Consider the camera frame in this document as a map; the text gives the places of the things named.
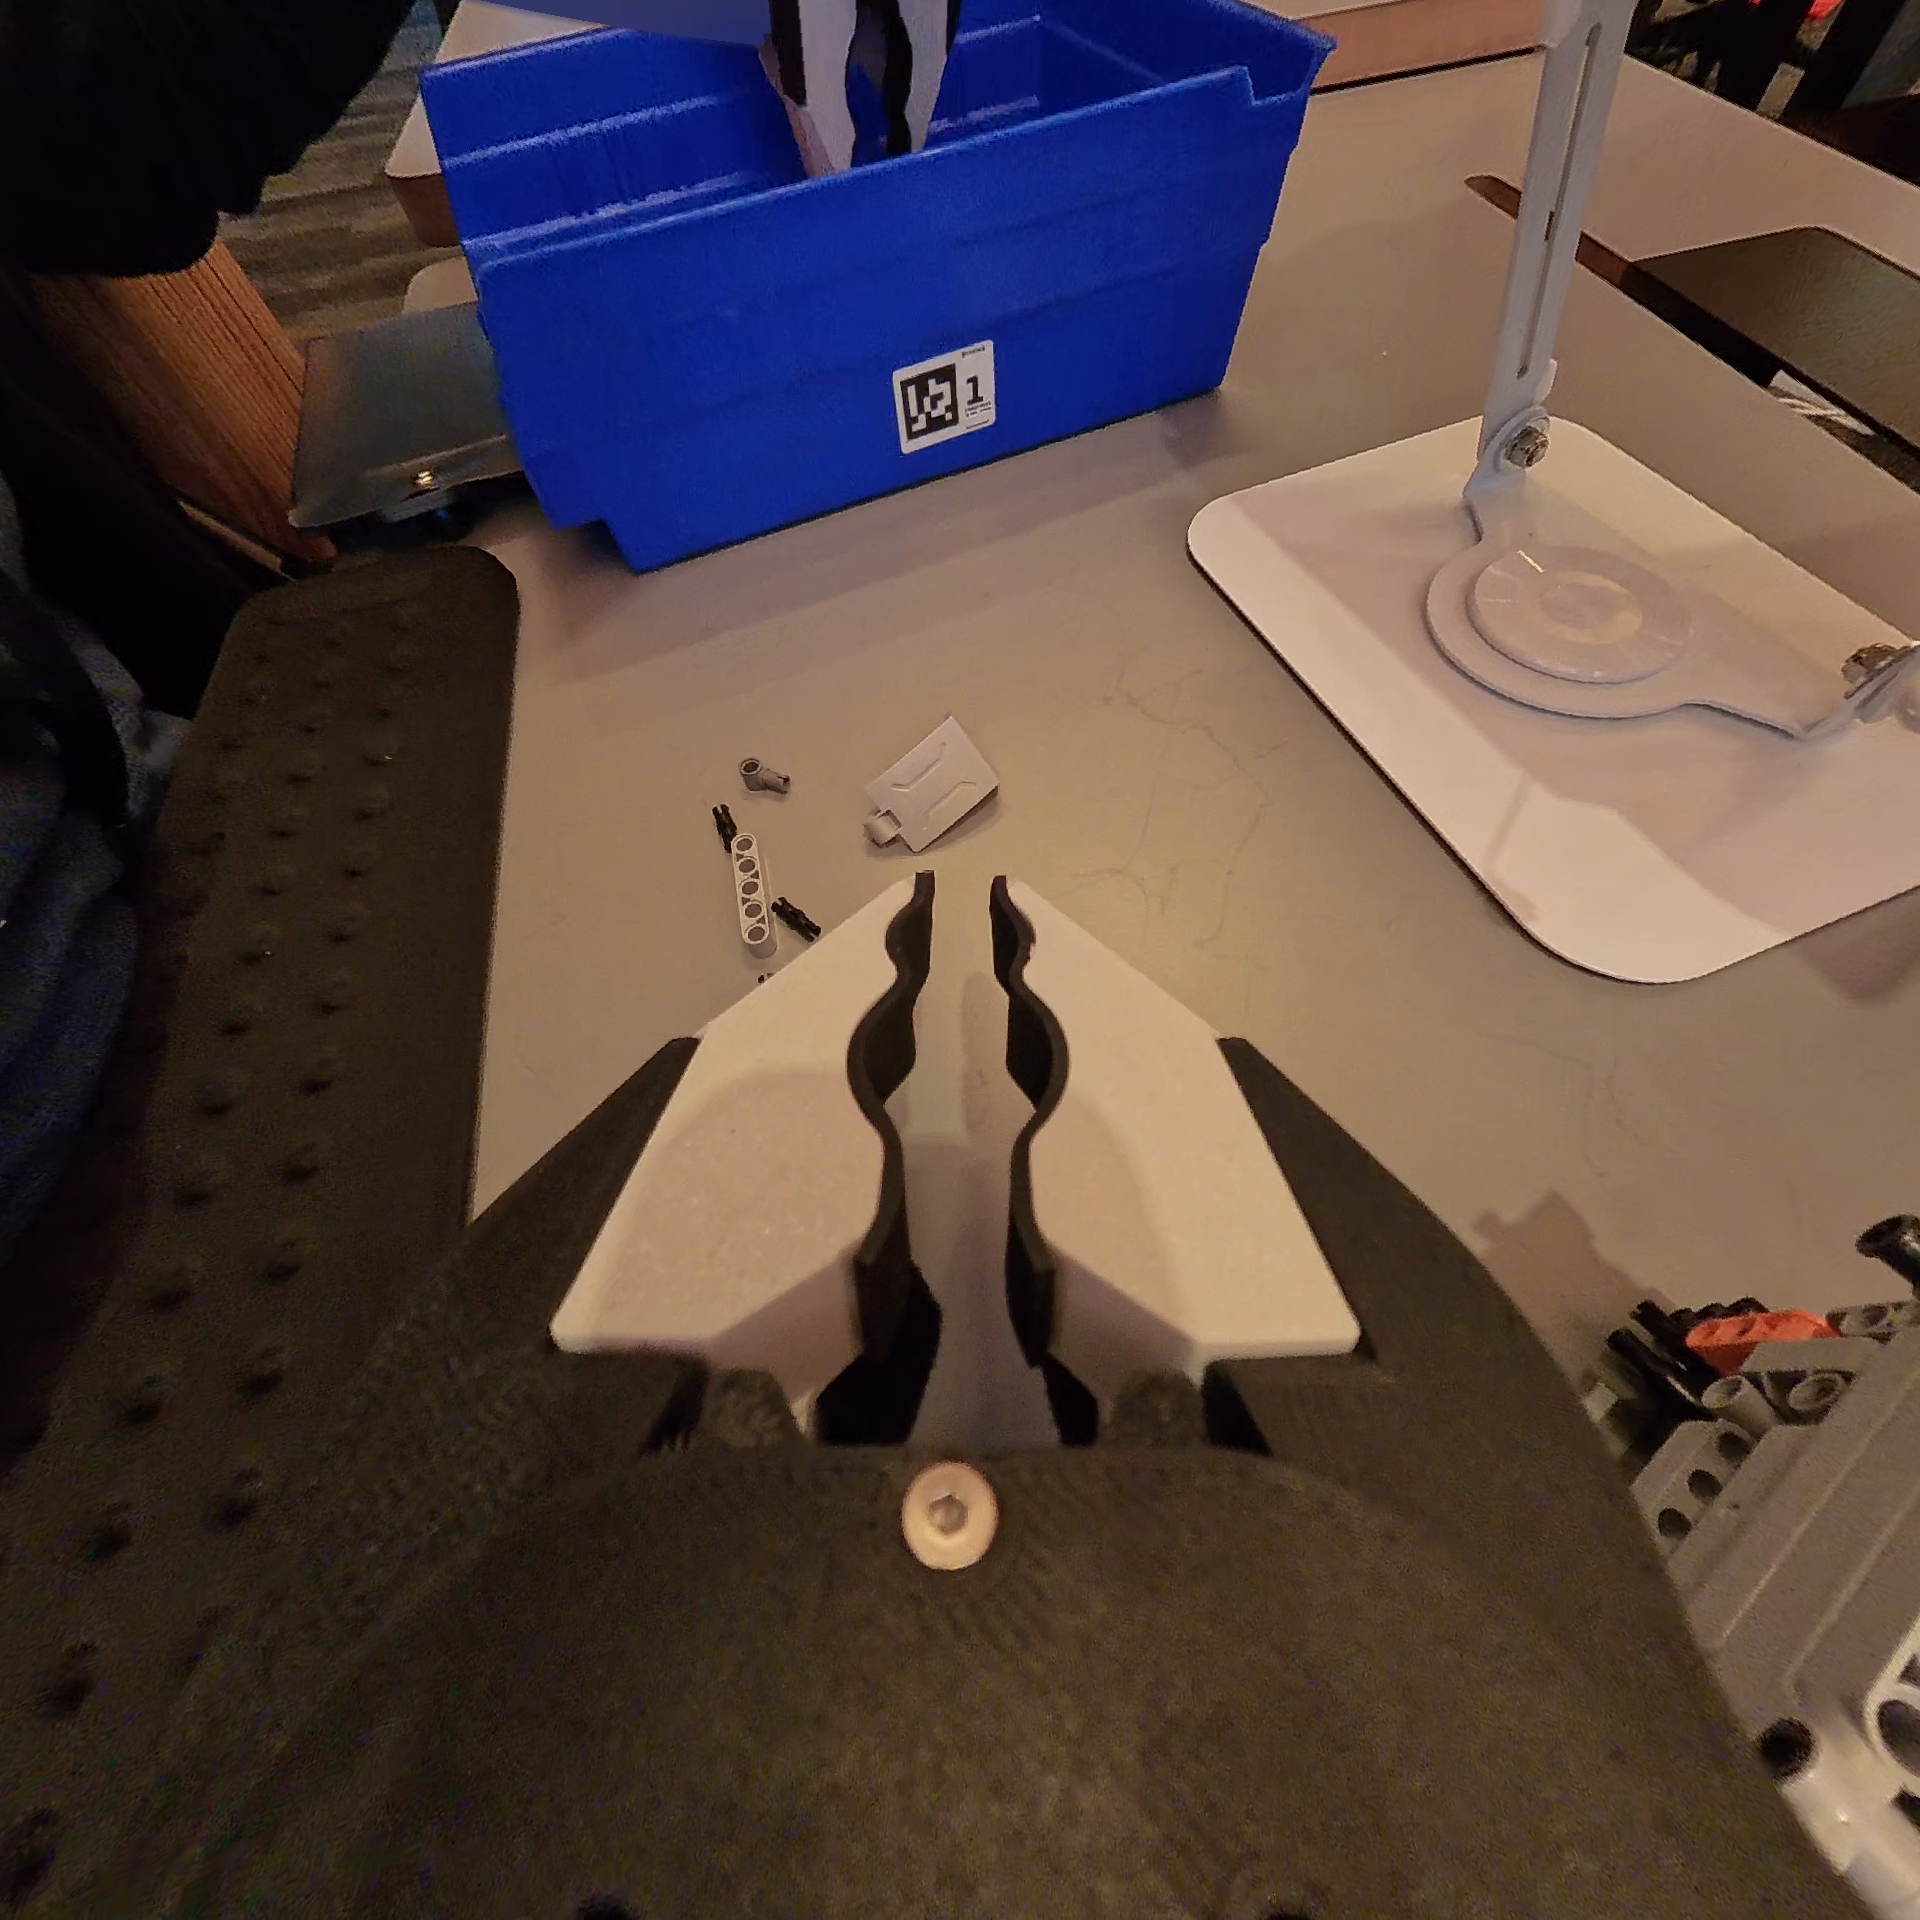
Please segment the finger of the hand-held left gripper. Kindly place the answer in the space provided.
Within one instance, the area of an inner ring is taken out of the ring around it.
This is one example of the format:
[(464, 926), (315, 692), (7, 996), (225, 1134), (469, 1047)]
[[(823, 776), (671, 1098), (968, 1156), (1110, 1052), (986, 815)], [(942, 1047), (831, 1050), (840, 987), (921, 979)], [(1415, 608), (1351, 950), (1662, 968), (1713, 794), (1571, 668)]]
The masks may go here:
[(848, 103), (879, 131), (879, 152), (919, 152), (938, 103), (959, 3), (854, 3)]
[(856, 3), (768, 3), (760, 69), (784, 106), (809, 179), (846, 173), (856, 142), (848, 59)]

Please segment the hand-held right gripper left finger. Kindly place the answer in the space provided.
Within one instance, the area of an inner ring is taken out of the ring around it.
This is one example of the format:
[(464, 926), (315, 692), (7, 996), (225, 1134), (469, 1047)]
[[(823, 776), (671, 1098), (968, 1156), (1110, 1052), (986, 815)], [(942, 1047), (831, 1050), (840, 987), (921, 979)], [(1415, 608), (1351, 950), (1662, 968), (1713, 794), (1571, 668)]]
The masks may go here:
[(935, 878), (883, 888), (711, 1020), (549, 1334), (759, 1372), (813, 1428), (913, 1428), (942, 1310), (888, 1098), (911, 1074)]

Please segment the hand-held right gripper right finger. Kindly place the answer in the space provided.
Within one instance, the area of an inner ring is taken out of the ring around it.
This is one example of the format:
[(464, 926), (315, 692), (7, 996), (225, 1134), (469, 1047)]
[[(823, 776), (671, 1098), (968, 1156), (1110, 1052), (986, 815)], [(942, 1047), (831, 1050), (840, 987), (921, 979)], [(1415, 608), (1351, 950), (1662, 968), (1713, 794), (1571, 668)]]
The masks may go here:
[(1249, 1050), (1030, 884), (994, 878), (1009, 1159), (1005, 1310), (1055, 1428), (1147, 1375), (1351, 1358), (1359, 1318), (1235, 1077)]

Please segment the blue plastic bin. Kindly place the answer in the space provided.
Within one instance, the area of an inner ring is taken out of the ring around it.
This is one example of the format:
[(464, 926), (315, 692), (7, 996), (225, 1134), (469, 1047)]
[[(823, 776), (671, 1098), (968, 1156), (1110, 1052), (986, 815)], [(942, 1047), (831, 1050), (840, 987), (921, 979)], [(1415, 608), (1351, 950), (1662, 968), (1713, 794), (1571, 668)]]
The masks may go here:
[[(961, 5), (926, 149), (825, 179), (742, 43), (434, 63), (544, 514), (657, 568), (1210, 392), (1330, 51), (1251, 5)], [(890, 372), (983, 340), (994, 424), (903, 455)]]

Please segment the white printed tag label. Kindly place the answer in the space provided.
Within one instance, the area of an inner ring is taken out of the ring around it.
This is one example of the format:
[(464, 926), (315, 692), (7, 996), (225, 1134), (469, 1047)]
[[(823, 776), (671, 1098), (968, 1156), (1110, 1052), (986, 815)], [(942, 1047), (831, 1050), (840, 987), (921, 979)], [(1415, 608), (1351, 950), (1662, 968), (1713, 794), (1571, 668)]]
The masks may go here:
[(903, 455), (930, 450), (995, 420), (994, 343), (970, 343), (890, 372)]

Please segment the grey curved toy panel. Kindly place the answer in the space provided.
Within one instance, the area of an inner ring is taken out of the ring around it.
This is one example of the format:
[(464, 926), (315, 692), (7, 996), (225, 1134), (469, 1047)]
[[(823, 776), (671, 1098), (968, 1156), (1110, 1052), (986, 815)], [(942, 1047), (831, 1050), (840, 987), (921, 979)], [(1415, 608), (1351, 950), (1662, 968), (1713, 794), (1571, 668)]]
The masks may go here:
[(999, 776), (952, 716), (866, 787), (861, 826), (878, 848), (922, 853), (999, 790)]

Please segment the black dimpled pad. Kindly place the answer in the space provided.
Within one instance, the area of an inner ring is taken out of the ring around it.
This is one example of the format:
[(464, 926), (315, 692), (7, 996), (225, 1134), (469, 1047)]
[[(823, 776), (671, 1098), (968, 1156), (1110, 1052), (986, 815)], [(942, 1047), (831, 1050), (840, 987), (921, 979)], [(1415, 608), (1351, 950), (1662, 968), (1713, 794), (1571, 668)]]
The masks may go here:
[(137, 975), (7, 1270), (3, 1837), (141, 1766), (286, 1486), (466, 1221), (513, 575), (449, 543), (262, 595), (139, 875)]

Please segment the metal plate with caster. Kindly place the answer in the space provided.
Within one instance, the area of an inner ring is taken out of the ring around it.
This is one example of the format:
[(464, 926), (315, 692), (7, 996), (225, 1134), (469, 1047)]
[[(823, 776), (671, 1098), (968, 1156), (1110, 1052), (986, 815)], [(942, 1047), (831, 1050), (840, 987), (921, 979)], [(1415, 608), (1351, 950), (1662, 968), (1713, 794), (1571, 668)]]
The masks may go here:
[(520, 470), (474, 303), (402, 312), (303, 346), (287, 520), (403, 520)]

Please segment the white desk stand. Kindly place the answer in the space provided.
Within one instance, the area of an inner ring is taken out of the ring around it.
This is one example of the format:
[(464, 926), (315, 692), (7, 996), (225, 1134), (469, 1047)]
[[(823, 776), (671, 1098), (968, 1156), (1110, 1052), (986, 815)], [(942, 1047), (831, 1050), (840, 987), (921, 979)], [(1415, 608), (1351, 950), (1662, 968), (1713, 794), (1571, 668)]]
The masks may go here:
[(1489, 387), (1218, 496), (1187, 554), (1537, 946), (1664, 984), (1915, 888), (1915, 642), (1551, 424), (1632, 5), (1546, 5)]

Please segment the grey toy building model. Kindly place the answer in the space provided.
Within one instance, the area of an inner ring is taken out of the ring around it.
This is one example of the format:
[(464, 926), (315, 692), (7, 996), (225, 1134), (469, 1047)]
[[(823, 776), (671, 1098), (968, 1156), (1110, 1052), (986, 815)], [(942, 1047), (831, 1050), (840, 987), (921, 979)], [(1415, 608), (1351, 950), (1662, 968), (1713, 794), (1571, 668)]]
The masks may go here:
[(1904, 1288), (1830, 1311), (1634, 1303), (1584, 1408), (1815, 1850), (1874, 1916), (1917, 1916), (1915, 1215), (1855, 1250)]

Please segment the ribbed wooden cabinet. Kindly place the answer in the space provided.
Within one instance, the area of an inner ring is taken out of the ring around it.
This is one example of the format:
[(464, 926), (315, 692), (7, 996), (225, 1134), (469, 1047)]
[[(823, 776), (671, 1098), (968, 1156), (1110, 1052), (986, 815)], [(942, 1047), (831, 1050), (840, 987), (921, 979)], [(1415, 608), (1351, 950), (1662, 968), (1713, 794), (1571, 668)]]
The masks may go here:
[(176, 275), (30, 285), (193, 524), (274, 571), (335, 563), (334, 541), (293, 524), (303, 357), (224, 239)]

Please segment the dark flat panel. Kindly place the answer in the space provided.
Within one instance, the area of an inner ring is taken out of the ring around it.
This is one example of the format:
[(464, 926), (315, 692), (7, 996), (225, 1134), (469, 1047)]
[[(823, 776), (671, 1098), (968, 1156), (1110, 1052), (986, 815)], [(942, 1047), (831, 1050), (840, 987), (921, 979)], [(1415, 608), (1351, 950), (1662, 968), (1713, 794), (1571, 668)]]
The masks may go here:
[(1577, 263), (1667, 330), (1861, 450), (1917, 455), (1917, 277), (1798, 226), (1630, 259), (1579, 236)]

